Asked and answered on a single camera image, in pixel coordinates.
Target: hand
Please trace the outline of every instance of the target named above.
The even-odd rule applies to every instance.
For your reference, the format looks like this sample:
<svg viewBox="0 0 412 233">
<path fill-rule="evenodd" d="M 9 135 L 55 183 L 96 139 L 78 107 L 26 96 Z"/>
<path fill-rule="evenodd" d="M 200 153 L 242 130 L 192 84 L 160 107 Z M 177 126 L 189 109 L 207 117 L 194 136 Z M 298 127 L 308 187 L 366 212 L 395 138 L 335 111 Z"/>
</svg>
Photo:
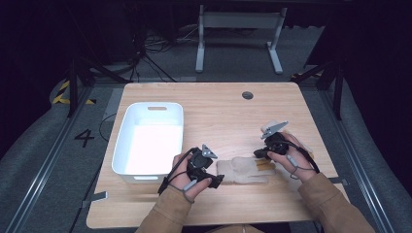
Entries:
<svg viewBox="0 0 412 233">
<path fill-rule="evenodd" d="M 291 141 L 295 145 L 304 148 L 299 141 L 292 135 L 288 133 L 282 133 L 286 140 Z M 267 155 L 273 159 L 273 161 L 280 163 L 288 172 L 297 176 L 303 183 L 311 179 L 316 175 L 316 172 L 312 170 L 312 166 L 306 160 L 306 158 L 301 154 L 296 148 L 289 146 L 288 155 L 290 155 L 300 168 L 296 168 L 291 164 L 285 155 L 281 155 L 272 151 L 269 151 Z"/>
<path fill-rule="evenodd" d="M 178 161 L 183 157 L 183 154 L 176 155 L 173 159 L 173 167 L 178 163 Z M 190 179 L 188 177 L 188 174 L 186 171 L 188 170 L 188 160 L 191 158 L 191 154 L 188 155 L 182 163 L 179 165 L 179 167 L 176 169 L 176 171 L 172 174 L 171 178 L 175 177 L 177 174 L 178 175 L 176 178 L 174 178 L 170 184 L 183 190 L 183 188 L 190 183 Z M 195 184 L 193 187 L 191 187 L 189 190 L 185 192 L 185 195 L 187 196 L 188 199 L 194 201 L 194 198 L 206 187 L 209 186 L 209 184 L 212 182 L 212 179 L 208 178 L 205 179 L 197 184 Z"/>
</svg>

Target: person's left hand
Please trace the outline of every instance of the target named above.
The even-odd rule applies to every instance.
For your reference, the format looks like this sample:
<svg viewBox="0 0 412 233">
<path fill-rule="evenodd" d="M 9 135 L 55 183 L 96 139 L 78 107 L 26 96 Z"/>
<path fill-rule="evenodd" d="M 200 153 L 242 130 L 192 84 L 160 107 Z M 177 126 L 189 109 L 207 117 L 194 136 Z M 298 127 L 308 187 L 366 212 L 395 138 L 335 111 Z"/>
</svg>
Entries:
<svg viewBox="0 0 412 233">
<path fill-rule="evenodd" d="M 183 157 L 183 153 L 176 155 L 173 158 L 173 167 L 178 163 L 178 161 L 181 159 L 181 157 Z M 186 173 L 186 171 L 188 170 L 188 160 L 191 158 L 191 154 L 188 155 L 183 161 L 182 163 L 179 165 L 179 167 L 176 169 L 176 171 L 172 174 L 171 178 L 175 177 L 176 175 L 178 175 L 176 178 L 174 178 L 170 184 L 183 190 L 183 188 L 188 185 L 188 183 L 190 183 L 190 179 L 188 177 L 188 174 Z M 204 189 L 206 189 L 209 184 L 212 182 L 212 179 L 208 178 L 205 179 L 197 184 L 195 184 L 193 187 L 191 187 L 189 190 L 187 190 L 185 192 L 185 195 L 187 196 L 187 198 L 189 198 L 190 200 L 194 201 L 194 198 Z"/>
</svg>

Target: tan jacket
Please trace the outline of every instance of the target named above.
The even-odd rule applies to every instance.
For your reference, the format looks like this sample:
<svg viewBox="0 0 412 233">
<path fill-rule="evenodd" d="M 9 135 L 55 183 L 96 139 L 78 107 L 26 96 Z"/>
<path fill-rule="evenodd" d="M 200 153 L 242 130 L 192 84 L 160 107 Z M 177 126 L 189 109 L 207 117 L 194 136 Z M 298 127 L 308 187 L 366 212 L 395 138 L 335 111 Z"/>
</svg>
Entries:
<svg viewBox="0 0 412 233">
<path fill-rule="evenodd" d="M 298 189 L 315 219 L 329 232 L 374 232 L 361 212 L 351 205 L 324 174 L 320 173 Z M 168 186 L 157 199 L 137 232 L 181 232 L 192 202 L 176 187 Z M 250 225 L 231 225 L 215 233 L 261 232 Z"/>
</svg>

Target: person's right hand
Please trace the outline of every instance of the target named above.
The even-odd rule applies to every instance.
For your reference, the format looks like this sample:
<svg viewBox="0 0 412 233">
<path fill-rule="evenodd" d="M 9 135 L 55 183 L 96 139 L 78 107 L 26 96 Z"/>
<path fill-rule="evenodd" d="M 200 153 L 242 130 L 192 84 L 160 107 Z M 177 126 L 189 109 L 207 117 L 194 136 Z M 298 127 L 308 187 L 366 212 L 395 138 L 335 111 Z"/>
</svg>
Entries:
<svg viewBox="0 0 412 233">
<path fill-rule="evenodd" d="M 291 141 L 295 145 L 304 148 L 304 146 L 302 146 L 292 134 L 282 132 L 282 135 L 286 140 Z M 297 168 L 296 170 L 296 168 L 291 164 L 291 162 L 285 155 L 281 155 L 272 151 L 269 151 L 267 153 L 267 155 L 271 159 L 273 159 L 273 161 L 280 163 L 288 172 L 297 176 L 303 183 L 316 175 L 316 172 L 312 169 L 310 163 L 296 148 L 289 146 L 287 154 L 294 159 L 294 161 L 297 163 L 297 166 L 299 166 L 300 168 Z"/>
</svg>

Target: black circular hole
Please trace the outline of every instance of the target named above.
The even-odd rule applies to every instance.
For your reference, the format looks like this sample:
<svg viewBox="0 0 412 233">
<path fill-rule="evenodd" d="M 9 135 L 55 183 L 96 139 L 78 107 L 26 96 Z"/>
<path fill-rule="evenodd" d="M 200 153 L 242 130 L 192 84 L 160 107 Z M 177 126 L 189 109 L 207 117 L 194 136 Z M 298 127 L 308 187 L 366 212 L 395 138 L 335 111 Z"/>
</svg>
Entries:
<svg viewBox="0 0 412 233">
<path fill-rule="evenodd" d="M 252 93 L 252 92 L 250 92 L 250 91 L 244 91 L 243 93 L 242 93 L 242 97 L 244 98 L 244 99 L 253 99 L 254 98 L 254 94 Z"/>
</svg>

